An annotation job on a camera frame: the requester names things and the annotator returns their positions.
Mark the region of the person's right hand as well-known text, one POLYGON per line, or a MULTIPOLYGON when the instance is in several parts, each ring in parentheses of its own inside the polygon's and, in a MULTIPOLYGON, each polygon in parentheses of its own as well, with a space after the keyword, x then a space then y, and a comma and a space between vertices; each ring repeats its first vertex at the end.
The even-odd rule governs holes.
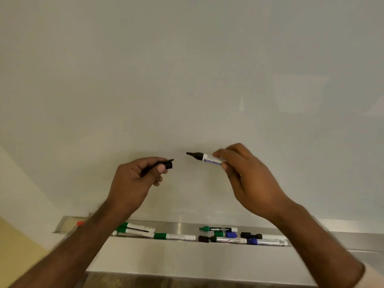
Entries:
POLYGON ((231 184, 238 202, 251 213, 275 223, 297 208, 281 189, 268 167, 243 144, 236 143, 213 153, 241 176, 242 184, 231 184))

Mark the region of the person's left hand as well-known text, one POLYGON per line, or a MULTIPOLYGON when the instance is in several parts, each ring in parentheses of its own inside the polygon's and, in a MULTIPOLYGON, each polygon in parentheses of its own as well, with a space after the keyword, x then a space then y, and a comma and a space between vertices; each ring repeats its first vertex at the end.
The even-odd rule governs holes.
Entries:
POLYGON ((158 161, 167 160, 162 157, 145 157, 119 165, 114 175, 106 202, 115 214, 129 218, 144 202, 152 186, 159 186, 160 177, 152 177, 149 172, 140 177, 141 170, 158 161))

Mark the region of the black marker cap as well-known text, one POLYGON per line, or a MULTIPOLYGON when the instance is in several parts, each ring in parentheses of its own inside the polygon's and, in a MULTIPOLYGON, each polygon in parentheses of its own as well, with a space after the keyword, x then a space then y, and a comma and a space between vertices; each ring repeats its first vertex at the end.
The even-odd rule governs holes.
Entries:
POLYGON ((163 164, 165 166, 165 169, 172 169, 172 162, 174 159, 169 159, 169 160, 161 160, 156 162, 153 165, 146 166, 144 169, 141 170, 140 177, 142 178, 145 176, 151 169, 156 167, 157 165, 163 164))

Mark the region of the black whiteboard marker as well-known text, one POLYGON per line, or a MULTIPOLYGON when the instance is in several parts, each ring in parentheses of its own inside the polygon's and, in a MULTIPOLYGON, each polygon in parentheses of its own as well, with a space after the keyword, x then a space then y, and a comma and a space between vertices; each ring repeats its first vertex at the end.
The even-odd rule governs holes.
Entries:
POLYGON ((195 158, 196 160, 200 160, 210 164, 222 165, 225 162, 225 160, 223 159, 216 158, 212 155, 201 153, 201 152, 186 152, 186 154, 195 158))

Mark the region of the person's right forearm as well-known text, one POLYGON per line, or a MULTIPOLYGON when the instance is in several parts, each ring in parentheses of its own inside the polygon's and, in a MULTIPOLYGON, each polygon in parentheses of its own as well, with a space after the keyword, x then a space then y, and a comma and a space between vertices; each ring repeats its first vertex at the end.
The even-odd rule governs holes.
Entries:
POLYGON ((291 242, 319 288, 353 288, 365 267, 310 213, 289 198, 272 205, 268 220, 291 242))

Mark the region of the person's left forearm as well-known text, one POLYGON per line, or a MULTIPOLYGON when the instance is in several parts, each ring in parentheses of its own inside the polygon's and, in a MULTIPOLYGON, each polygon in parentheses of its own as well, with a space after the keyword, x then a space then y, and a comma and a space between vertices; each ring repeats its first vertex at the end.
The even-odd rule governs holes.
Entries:
POLYGON ((106 200, 82 226, 8 288, 74 288, 112 232, 141 204, 137 200, 106 200))

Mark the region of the green marker with black label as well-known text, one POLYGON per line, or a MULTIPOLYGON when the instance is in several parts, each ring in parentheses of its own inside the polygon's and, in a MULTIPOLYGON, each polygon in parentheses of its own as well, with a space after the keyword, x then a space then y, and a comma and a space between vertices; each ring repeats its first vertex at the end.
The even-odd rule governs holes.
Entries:
POLYGON ((200 227, 199 230, 204 232, 238 232, 238 228, 235 227, 211 227, 211 226, 204 226, 200 227))

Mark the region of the green capped white marker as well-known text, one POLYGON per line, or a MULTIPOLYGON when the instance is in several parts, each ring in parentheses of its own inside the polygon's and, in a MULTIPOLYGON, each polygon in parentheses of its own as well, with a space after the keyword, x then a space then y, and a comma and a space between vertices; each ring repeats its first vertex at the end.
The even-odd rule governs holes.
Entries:
POLYGON ((158 240, 181 240, 181 241, 195 241, 195 235, 171 234, 171 233, 154 233, 154 239, 158 240))
POLYGON ((121 224, 119 226, 119 228, 130 229, 130 230, 135 230, 135 231, 140 231, 140 232, 147 232, 147 233, 155 233, 156 232, 155 228, 141 226, 141 225, 135 225, 135 224, 128 223, 128 222, 121 224))
POLYGON ((123 236, 123 237, 143 237, 143 238, 154 238, 155 233, 148 231, 141 231, 129 228, 120 228, 112 232, 112 236, 123 236))

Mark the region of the black capped white marker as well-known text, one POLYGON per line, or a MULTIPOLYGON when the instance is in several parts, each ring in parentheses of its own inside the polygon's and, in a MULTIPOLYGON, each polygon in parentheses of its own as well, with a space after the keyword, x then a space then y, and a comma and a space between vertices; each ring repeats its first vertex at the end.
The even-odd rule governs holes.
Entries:
POLYGON ((229 243, 229 244, 247 244, 247 239, 245 238, 227 238, 227 237, 206 237, 206 236, 199 236, 198 237, 199 242, 204 243, 229 243))

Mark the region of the long blue capped marker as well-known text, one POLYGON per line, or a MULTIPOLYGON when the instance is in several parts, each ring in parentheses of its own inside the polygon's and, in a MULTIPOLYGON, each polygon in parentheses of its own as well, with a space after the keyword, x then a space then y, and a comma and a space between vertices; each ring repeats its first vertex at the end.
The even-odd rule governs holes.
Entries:
POLYGON ((288 242, 281 239, 259 239, 259 238, 249 238, 247 239, 248 245, 262 245, 262 246, 279 246, 286 247, 288 242))

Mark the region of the metal marker tray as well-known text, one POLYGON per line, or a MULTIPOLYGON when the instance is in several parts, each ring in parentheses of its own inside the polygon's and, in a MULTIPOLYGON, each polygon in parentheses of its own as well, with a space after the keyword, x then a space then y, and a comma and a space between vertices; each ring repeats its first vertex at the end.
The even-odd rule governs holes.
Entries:
MULTIPOLYGON (((384 275, 384 218, 319 219, 359 260, 384 275)), ((111 237, 87 268, 92 272, 314 286, 293 247, 111 237)))

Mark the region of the white whiteboard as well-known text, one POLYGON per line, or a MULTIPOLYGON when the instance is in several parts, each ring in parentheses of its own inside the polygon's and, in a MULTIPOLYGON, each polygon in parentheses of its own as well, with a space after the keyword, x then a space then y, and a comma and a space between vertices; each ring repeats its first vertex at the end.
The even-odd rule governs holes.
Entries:
POLYGON ((384 0, 0 0, 0 145, 63 215, 158 156, 133 218, 268 226, 186 155, 234 143, 328 230, 384 233, 384 0))

